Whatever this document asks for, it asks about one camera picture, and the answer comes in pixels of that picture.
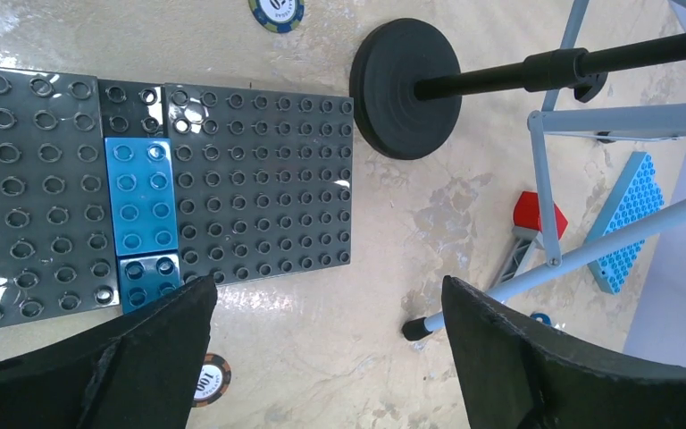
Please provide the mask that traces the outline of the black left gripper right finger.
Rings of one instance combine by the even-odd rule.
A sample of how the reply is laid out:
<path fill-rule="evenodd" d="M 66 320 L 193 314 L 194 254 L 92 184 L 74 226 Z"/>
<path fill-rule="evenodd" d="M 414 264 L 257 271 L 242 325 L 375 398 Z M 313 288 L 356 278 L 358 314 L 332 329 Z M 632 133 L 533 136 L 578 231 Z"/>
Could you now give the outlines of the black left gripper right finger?
<path fill-rule="evenodd" d="M 463 280 L 442 307 L 473 428 L 686 428 L 686 367 L 544 325 Z"/>

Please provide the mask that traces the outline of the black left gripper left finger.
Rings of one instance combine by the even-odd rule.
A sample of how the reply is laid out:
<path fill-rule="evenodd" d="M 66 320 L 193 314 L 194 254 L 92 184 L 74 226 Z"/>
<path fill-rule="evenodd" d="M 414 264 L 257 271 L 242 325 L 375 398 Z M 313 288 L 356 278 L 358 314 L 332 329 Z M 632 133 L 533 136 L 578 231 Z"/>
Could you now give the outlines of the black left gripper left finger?
<path fill-rule="evenodd" d="M 0 361 L 0 428 L 183 428 L 218 290 L 200 277 L 129 314 Z"/>

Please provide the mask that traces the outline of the black microphone stand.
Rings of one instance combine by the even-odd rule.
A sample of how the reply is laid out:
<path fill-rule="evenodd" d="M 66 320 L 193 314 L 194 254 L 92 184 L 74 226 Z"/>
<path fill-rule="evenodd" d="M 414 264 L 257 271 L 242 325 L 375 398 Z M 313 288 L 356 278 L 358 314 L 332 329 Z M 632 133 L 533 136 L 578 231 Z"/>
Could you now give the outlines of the black microphone stand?
<path fill-rule="evenodd" d="M 510 63 L 462 72 L 448 39 L 425 21 L 380 25 L 362 42 L 349 76 L 355 120 L 381 154 L 416 160 L 453 132 L 462 98 L 522 88 L 530 93 L 571 89 L 590 101 L 611 72 L 686 60 L 686 33 L 590 52 L 559 48 Z"/>

